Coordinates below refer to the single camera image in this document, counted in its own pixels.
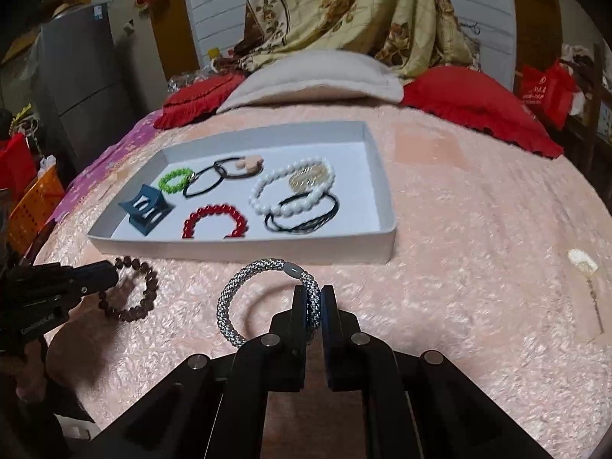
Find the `left hand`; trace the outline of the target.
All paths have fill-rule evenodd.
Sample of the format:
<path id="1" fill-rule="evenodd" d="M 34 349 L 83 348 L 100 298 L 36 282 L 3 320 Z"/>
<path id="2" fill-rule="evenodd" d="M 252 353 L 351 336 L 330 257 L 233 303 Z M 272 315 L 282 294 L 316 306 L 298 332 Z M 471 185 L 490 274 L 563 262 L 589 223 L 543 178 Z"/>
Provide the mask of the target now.
<path id="1" fill-rule="evenodd" d="M 35 340 L 25 347 L 26 363 L 16 376 L 16 395 L 26 403 L 45 399 L 47 379 L 41 357 L 41 342 Z"/>

